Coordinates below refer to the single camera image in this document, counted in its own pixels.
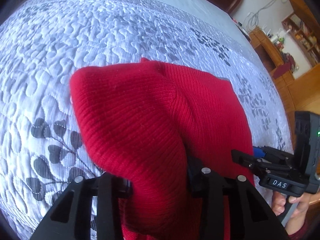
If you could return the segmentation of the person's right hand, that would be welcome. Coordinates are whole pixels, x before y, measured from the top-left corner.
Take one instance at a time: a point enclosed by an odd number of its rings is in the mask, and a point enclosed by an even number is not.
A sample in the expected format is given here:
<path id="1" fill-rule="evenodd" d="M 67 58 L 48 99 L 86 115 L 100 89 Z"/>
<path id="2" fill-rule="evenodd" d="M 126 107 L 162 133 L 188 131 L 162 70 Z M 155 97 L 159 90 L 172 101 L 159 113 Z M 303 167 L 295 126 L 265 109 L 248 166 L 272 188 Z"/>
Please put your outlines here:
<path id="1" fill-rule="evenodd" d="M 289 198 L 286 199 L 283 194 L 274 191 L 271 207 L 276 215 L 281 215 L 286 209 L 285 205 L 297 204 L 297 207 L 295 208 L 291 218 L 305 218 L 306 213 L 309 209 L 311 196 L 312 194 L 310 193 L 304 193 L 300 197 L 289 196 Z"/>

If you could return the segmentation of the red sleeved right forearm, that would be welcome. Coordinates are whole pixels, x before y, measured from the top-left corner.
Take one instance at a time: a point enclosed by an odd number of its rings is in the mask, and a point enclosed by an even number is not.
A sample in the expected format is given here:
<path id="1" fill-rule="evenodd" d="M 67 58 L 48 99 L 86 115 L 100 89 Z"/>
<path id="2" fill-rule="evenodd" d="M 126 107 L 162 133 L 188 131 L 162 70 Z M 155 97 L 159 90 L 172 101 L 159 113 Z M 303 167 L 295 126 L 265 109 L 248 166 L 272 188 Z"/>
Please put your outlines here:
<path id="1" fill-rule="evenodd" d="M 303 195 L 299 198 L 290 197 L 290 204 L 297 204 L 292 216 L 285 225 L 285 230 L 290 239 L 303 239 L 308 231 L 308 221 L 306 218 L 309 209 L 310 195 Z"/>

